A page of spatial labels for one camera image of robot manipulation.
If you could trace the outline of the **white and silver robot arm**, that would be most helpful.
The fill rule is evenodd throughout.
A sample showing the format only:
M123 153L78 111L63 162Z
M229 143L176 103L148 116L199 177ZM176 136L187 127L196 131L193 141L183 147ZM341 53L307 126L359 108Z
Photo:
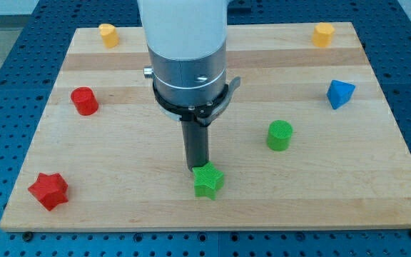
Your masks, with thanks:
M202 106L226 79L228 0L138 0L153 69L167 102Z

